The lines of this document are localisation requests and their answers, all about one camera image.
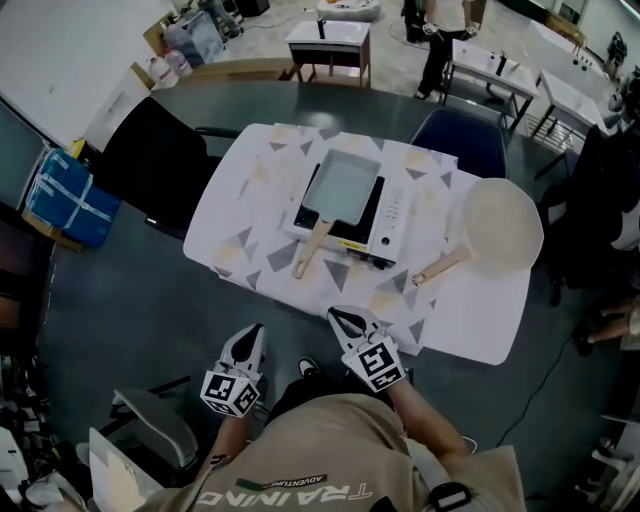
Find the square frying pan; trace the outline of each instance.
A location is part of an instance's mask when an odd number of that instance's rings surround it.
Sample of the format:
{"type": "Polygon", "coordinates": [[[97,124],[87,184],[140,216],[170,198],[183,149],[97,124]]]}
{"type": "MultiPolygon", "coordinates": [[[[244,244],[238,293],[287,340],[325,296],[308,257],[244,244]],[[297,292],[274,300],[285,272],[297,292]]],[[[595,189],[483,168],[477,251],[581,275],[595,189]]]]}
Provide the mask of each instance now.
{"type": "Polygon", "coordinates": [[[302,278],[336,221],[352,226],[360,222],[379,171],[379,162],[337,149],[327,152],[302,200],[302,206],[318,212],[319,216],[293,267],[293,277],[302,278]]]}

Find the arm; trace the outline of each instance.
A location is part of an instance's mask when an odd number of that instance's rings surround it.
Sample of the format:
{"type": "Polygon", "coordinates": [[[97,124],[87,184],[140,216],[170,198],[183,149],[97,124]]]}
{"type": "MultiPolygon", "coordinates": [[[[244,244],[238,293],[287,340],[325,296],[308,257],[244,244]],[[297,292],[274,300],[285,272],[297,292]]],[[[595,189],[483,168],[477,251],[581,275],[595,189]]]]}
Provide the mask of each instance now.
{"type": "Polygon", "coordinates": [[[249,437],[249,421],[251,414],[247,413],[242,418],[233,418],[226,416],[220,425],[218,430],[218,436],[211,451],[207,455],[196,480],[207,472],[211,464],[211,459],[216,455],[226,455],[227,457],[234,459],[240,452],[247,446],[247,439],[249,437]]]}
{"type": "Polygon", "coordinates": [[[458,431],[422,398],[408,380],[387,388],[396,413],[408,436],[425,445],[445,466],[469,456],[469,449],[458,431]]]}
{"type": "Polygon", "coordinates": [[[471,0],[462,0],[462,10],[464,11],[464,26],[469,28],[473,26],[471,21],[471,0]]]}
{"type": "Polygon", "coordinates": [[[425,0],[424,2],[425,16],[427,23],[435,24],[436,22],[436,0],[425,0]]]}

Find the plastic bag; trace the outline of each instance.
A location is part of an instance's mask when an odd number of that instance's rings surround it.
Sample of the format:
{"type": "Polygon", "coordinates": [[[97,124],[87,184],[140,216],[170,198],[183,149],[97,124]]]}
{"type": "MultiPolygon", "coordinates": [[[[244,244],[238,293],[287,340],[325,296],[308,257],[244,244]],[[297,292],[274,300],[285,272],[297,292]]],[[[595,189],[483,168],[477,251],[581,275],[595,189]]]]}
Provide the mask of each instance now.
{"type": "Polygon", "coordinates": [[[205,12],[188,13],[163,34],[167,46],[185,56],[191,67],[215,62],[223,49],[222,38],[205,12]]]}

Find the person standing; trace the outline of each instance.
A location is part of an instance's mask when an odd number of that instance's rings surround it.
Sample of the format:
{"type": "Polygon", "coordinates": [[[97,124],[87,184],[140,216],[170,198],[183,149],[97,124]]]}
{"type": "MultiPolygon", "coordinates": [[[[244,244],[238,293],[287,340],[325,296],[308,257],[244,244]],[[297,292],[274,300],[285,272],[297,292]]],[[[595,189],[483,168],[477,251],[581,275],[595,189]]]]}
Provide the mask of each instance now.
{"type": "Polygon", "coordinates": [[[442,74],[451,57],[452,41],[475,35],[471,21],[473,0],[425,0],[426,22],[435,25],[429,57],[422,71],[422,81],[415,98],[424,100],[434,89],[442,87],[442,74]]]}
{"type": "Polygon", "coordinates": [[[226,41],[227,38],[220,29],[218,16],[220,16],[222,21],[224,21],[227,25],[227,28],[229,29],[229,37],[231,37],[232,39],[244,32],[244,30],[240,28],[240,25],[238,25],[238,22],[234,19],[234,17],[231,16],[231,14],[229,14],[224,8],[222,0],[200,0],[200,9],[209,14],[209,16],[211,17],[211,21],[213,21],[214,25],[218,29],[220,37],[223,41],[226,41]]]}

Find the blue chair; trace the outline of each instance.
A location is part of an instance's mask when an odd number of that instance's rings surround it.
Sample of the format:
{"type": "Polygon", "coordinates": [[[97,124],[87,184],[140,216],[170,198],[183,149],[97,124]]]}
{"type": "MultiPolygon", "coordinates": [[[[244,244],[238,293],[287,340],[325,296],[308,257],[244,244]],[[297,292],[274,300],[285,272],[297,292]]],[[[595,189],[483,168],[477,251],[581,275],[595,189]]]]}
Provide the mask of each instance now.
{"type": "Polygon", "coordinates": [[[507,158],[500,128],[480,117],[434,110],[411,144],[458,157],[458,169],[481,178],[506,178],[507,158]]]}

